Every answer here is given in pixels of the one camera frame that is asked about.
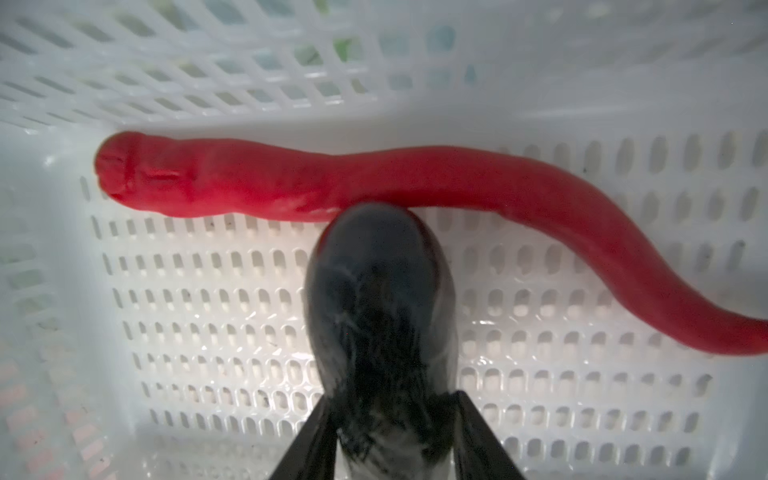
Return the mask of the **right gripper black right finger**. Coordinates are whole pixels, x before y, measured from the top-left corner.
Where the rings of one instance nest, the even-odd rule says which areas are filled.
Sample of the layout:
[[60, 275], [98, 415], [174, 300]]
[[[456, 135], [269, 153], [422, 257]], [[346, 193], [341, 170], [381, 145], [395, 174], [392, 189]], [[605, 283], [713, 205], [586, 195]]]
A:
[[452, 394], [455, 406], [453, 458], [462, 480], [525, 480], [503, 445], [464, 391]]

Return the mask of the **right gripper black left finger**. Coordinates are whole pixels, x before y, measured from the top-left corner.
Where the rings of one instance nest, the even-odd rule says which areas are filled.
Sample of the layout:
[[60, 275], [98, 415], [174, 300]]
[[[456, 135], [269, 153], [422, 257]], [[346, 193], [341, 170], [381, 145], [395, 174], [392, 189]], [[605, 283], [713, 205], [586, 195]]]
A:
[[333, 480], [337, 451], [330, 400], [322, 395], [270, 480]]

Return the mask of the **dark purple toy eggplant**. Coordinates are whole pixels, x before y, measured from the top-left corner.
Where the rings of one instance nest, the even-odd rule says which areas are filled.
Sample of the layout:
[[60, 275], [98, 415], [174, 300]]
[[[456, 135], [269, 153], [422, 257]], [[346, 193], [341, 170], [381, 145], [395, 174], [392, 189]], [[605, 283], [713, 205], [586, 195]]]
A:
[[354, 479], [443, 479], [453, 444], [456, 294], [444, 252], [411, 211], [361, 203], [321, 234], [306, 330]]

